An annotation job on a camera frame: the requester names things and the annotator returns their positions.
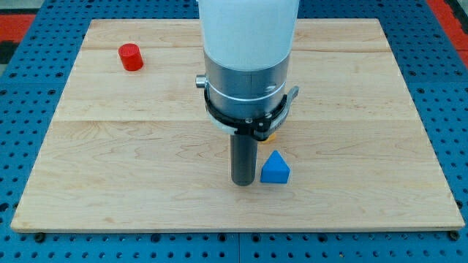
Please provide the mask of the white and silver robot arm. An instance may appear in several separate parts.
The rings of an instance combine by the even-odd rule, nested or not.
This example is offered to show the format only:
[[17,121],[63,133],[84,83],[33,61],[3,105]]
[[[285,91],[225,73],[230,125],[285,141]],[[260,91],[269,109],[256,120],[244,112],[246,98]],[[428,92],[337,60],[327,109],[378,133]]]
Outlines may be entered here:
[[230,135],[230,176],[238,186],[255,178],[257,144],[286,120],[297,86],[285,91],[299,0],[199,0],[212,123]]

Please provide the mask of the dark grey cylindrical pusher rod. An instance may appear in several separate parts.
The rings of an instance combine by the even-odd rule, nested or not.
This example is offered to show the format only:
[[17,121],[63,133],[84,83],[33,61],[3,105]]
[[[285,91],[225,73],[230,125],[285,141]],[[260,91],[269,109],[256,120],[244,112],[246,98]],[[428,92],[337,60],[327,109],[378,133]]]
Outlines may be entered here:
[[248,186],[256,173],[257,141],[247,135],[230,136],[230,176],[234,184]]

